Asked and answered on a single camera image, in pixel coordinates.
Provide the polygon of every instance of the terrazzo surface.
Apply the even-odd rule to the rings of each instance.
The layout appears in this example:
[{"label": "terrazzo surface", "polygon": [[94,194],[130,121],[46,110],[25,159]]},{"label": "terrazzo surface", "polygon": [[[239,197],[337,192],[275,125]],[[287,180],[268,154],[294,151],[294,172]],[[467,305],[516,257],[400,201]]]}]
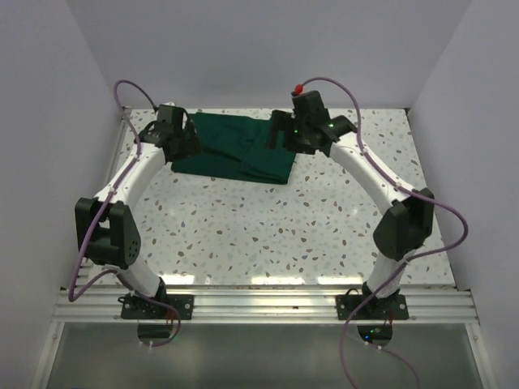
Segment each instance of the terrazzo surface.
[{"label": "terrazzo surface", "polygon": [[[271,113],[203,111],[258,119]],[[330,114],[356,122],[350,109]],[[131,112],[137,130],[153,119],[150,109]],[[425,186],[403,110],[363,110],[362,128],[365,141],[391,169],[417,188]],[[118,167],[133,144],[124,131]],[[361,284],[375,263],[371,235],[380,217],[362,187],[322,153],[297,155],[285,186],[173,173],[167,164],[134,211],[150,268],[167,284],[197,285]],[[442,245],[435,220],[424,249]],[[89,277],[100,270],[94,267]],[[117,280],[107,276],[99,283]],[[410,265],[402,284],[454,285],[446,254]]]}]

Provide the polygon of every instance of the green cloth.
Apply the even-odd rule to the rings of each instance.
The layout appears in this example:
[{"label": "green cloth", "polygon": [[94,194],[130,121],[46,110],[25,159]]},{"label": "green cloth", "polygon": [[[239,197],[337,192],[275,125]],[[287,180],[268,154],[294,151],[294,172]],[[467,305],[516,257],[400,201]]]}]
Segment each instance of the green cloth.
[{"label": "green cloth", "polygon": [[282,136],[275,150],[265,147],[272,119],[214,113],[196,113],[191,118],[204,152],[174,162],[174,172],[271,184],[288,182],[295,153],[281,146]]}]

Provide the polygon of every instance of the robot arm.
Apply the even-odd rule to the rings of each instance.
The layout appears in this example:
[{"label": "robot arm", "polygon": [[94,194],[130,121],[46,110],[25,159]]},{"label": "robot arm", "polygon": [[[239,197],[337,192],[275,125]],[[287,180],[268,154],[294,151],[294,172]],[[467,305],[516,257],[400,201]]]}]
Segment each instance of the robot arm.
[{"label": "robot arm", "polygon": [[[356,127],[344,116],[330,118],[320,94],[310,91],[293,94],[294,113],[274,111],[267,147],[274,148],[277,134],[284,131],[283,147],[292,152],[315,154],[321,151],[347,170],[362,188],[373,198],[383,215],[373,238],[379,253],[375,268],[362,291],[369,295],[382,285],[431,235],[433,206],[410,197],[393,188],[372,167],[358,147]],[[370,148],[365,152],[400,187],[416,191],[399,178]],[[426,188],[417,193],[428,198],[433,194]],[[401,272],[391,283],[376,294],[376,301],[396,297],[400,288]]]},{"label": "robot arm", "polygon": [[159,107],[157,120],[141,131],[139,140],[140,154],[134,145],[108,185],[93,199],[77,202],[76,230],[81,246],[94,216],[109,199],[101,222],[95,226],[88,242],[85,257],[96,265],[115,270],[129,289],[160,301],[158,297],[164,293],[164,283],[140,255],[140,235],[132,211],[148,183],[166,163],[199,154],[202,149],[185,109],[170,105]]},{"label": "robot arm", "polygon": [[[364,145],[364,150],[365,152],[369,152],[371,158],[375,160],[377,165],[389,174],[396,182],[399,182],[400,186],[405,187],[408,190],[415,190],[408,182],[399,178],[367,145]],[[369,290],[374,291],[396,271],[399,261],[406,260],[406,258],[414,254],[415,249],[420,247],[425,238],[431,234],[432,207],[429,207],[428,204],[424,203],[421,204],[422,207],[419,207],[420,209],[416,209],[416,205],[419,204],[415,204],[415,207],[411,207],[413,204],[411,204],[411,206],[402,207],[402,204],[407,204],[410,200],[414,199],[410,199],[407,194],[392,188],[370,165],[366,160],[366,157],[358,149],[357,138],[354,132],[342,135],[338,142],[332,144],[330,148],[330,158],[353,176],[353,178],[373,199],[375,205],[379,208],[381,215],[392,218],[396,213],[402,216],[400,217],[400,221],[394,220],[394,223],[391,223],[391,225],[387,225],[387,222],[385,224],[381,223],[375,230],[374,239],[379,248],[379,253],[377,255],[373,272],[366,283]],[[417,233],[416,237],[407,237],[406,239],[403,236],[391,236],[392,234],[390,231],[387,231],[387,229],[394,228],[393,232],[396,232],[398,224],[401,225],[402,230],[409,230],[409,221],[412,216],[415,218],[419,216],[424,217],[427,216],[427,213],[430,217],[429,220],[424,220],[422,225],[415,226],[415,232]],[[398,242],[401,242],[401,254],[396,252],[398,250],[392,250],[390,247],[391,244],[398,246]],[[402,276],[403,272],[401,272],[390,284],[381,289],[377,293],[377,297],[386,298],[396,293],[400,288],[400,279]]]}]

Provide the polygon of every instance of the glass panel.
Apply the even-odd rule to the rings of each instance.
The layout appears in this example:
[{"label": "glass panel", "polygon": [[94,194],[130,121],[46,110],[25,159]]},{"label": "glass panel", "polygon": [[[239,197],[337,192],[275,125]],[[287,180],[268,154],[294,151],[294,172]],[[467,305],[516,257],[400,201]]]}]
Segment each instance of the glass panel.
[{"label": "glass panel", "polygon": [[[363,345],[356,328],[345,355],[361,388],[415,388],[409,369]],[[314,325],[182,327],[170,345],[140,345],[135,324],[65,326],[49,388],[344,388],[341,328]],[[398,325],[388,346],[420,373],[423,388],[481,388],[463,325]]]}]

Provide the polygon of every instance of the purple cable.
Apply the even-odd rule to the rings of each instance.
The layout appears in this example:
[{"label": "purple cable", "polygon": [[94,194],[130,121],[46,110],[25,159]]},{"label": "purple cable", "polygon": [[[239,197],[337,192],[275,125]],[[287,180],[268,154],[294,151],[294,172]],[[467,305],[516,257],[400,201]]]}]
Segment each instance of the purple cable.
[{"label": "purple cable", "polygon": [[[328,77],[313,77],[311,79],[308,79],[307,81],[305,81],[304,83],[302,83],[301,85],[304,86],[304,85],[307,85],[308,83],[312,82],[312,81],[327,81],[329,83],[333,83],[334,85],[338,86],[340,89],[342,89],[351,99],[351,101],[353,102],[354,104],[354,107],[355,107],[355,112],[357,114],[357,144],[358,144],[358,148],[360,149],[360,151],[364,154],[364,156],[366,157],[366,159],[368,160],[368,162],[370,163],[370,165],[389,183],[391,184],[393,187],[396,187],[399,191],[407,194],[408,196],[412,196],[412,197],[415,197],[416,199],[421,199],[422,201],[425,201],[427,203],[432,203],[432,204],[435,204],[436,206],[438,207],[441,207],[449,212],[451,212],[452,214],[454,214],[461,222],[461,224],[463,224],[463,234],[461,235],[461,237],[455,241],[454,243],[451,243],[450,245],[447,245],[445,247],[440,247],[438,249],[434,249],[434,250],[429,250],[429,251],[425,251],[423,253],[420,253],[420,254],[415,254],[415,255],[411,255],[407,260],[405,261],[402,261],[402,264],[396,269],[396,271],[391,274],[391,276],[385,281],[382,283],[381,286],[379,286],[376,290],[374,290],[370,296],[368,296],[366,298],[366,300],[364,300],[362,303],[360,303],[351,313],[350,313],[350,316],[348,316],[348,318],[346,319],[346,322],[344,324],[344,327],[342,329],[342,334],[341,334],[341,340],[339,342],[339,353],[340,353],[340,356],[341,356],[341,364],[342,364],[342,369],[344,370],[344,373],[346,375],[346,377],[348,378],[348,381],[350,381],[350,384],[355,388],[355,389],[358,389],[358,385],[357,383],[354,381],[354,378],[353,376],[351,375],[350,371],[348,370],[348,367],[346,365],[346,361],[345,361],[345,356],[344,356],[344,342],[345,342],[345,334],[346,334],[346,331],[348,330],[348,326],[350,325],[350,322],[351,320],[355,317],[355,315],[369,302],[371,301],[378,292],[380,292],[383,288],[385,288],[391,281],[393,281],[404,269],[405,267],[407,266],[408,263],[410,263],[411,261],[415,260],[415,259],[418,259],[418,258],[421,258],[421,257],[425,257],[426,255],[431,255],[431,254],[437,254],[437,253],[441,253],[441,252],[444,252],[444,251],[447,251],[447,250],[451,250],[453,249],[454,247],[458,247],[466,238],[467,238],[467,235],[469,234],[469,225],[465,219],[465,217],[463,217],[463,215],[455,208],[453,207],[450,207],[449,205],[445,204],[445,203],[441,203],[440,201],[438,200],[435,200],[435,199],[430,199],[428,197],[425,197],[425,196],[422,196],[418,193],[415,193],[413,192],[412,190],[407,190],[406,188],[403,188],[401,186],[399,186],[391,177],[388,176],[388,174],[382,169],[380,168],[380,166],[378,166],[376,164],[376,162],[371,158],[369,152],[366,152],[365,148],[364,148],[364,143],[362,142],[362,133],[361,133],[361,114],[360,114],[360,108],[358,106],[358,102],[357,100],[355,99],[354,95],[350,92],[350,90],[345,87],[344,85],[342,85],[341,83],[339,83],[338,81],[336,81],[335,79],[330,79]],[[420,379],[417,371],[414,369],[414,367],[410,364],[410,362],[408,362],[404,357],[398,355],[397,353],[393,352],[393,351],[390,351],[390,350],[385,350],[383,348],[384,351],[386,351],[387,353],[390,353],[391,355],[393,355],[394,357],[397,357],[398,359],[400,359],[402,362],[404,362],[410,369],[411,371],[413,372],[413,375],[416,379],[416,383],[417,383],[417,386],[418,388],[420,388],[422,386],[422,380]]]},{"label": "purple cable", "polygon": [[124,179],[124,177],[128,174],[128,172],[130,172],[130,170],[134,167],[134,165],[137,163],[137,161],[139,160],[139,157],[140,157],[140,154],[142,152],[142,148],[141,148],[141,145],[140,145],[140,139],[139,139],[139,134],[137,133],[137,130],[136,128],[134,127],[133,123],[131,122],[130,118],[128,117],[127,113],[125,112],[124,108],[122,107],[122,104],[121,104],[121,101],[119,100],[119,95],[118,95],[118,87],[119,85],[121,85],[122,83],[127,83],[129,85],[131,85],[132,87],[135,87],[137,89],[139,89],[139,91],[141,91],[145,96],[146,98],[148,99],[148,101],[151,103],[153,109],[156,109],[157,107],[155,106],[155,103],[153,102],[152,98],[139,86],[137,85],[136,83],[133,83],[127,79],[120,79],[117,83],[115,83],[114,85],[114,99],[115,99],[115,104],[117,105],[117,108],[119,109],[119,111],[121,112],[121,115],[122,115],[122,118],[124,119],[124,121],[127,123],[127,125],[130,127],[130,131],[131,133],[134,135],[135,137],[135,143],[137,145],[137,151],[136,151],[136,155],[135,155],[135,158],[133,158],[130,163],[126,166],[126,168],[121,172],[121,174],[119,174],[119,177],[117,177],[117,179],[115,180],[114,184],[112,185],[112,189],[111,191],[108,193],[108,195],[106,196],[106,199],[105,201],[103,202],[103,204],[101,205],[101,207],[99,208],[99,211],[97,211],[96,215],[94,216],[94,218],[92,219],[92,223],[88,226],[88,229],[87,229],[87,232],[85,233],[85,236],[84,236],[84,239],[83,239],[83,242],[81,243],[81,247],[79,248],[79,255],[78,255],[78,260],[77,260],[77,263],[75,265],[75,268],[74,268],[74,271],[72,273],[72,280],[71,280],[71,286],[69,287],[68,289],[68,301],[70,302],[74,302],[76,301],[78,298],[81,297],[81,295],[83,293],[85,293],[85,291],[90,288],[97,280],[99,280],[102,276],[105,276],[107,274],[116,274],[117,272],[114,271],[114,270],[105,270],[105,271],[102,271],[101,273],[99,273],[97,276],[95,276],[94,278],[92,278],[89,282],[86,283],[86,285],[84,287],[81,288],[80,291],[77,292],[77,294],[74,294],[74,291],[75,291],[75,284],[77,283],[77,280],[78,280],[78,275],[79,275],[79,270],[81,269],[81,263],[83,262],[83,258],[84,258],[84,255],[87,251],[87,246],[88,246],[88,243],[90,242],[90,238],[92,237],[92,234],[94,232],[94,229],[96,228],[97,226],[97,223],[99,223],[99,220],[103,214],[103,212],[105,211],[105,209],[108,207],[108,204],[110,202],[110,200],[112,199],[112,197],[114,196],[117,188],[119,188],[119,185],[121,184],[122,180]]}]

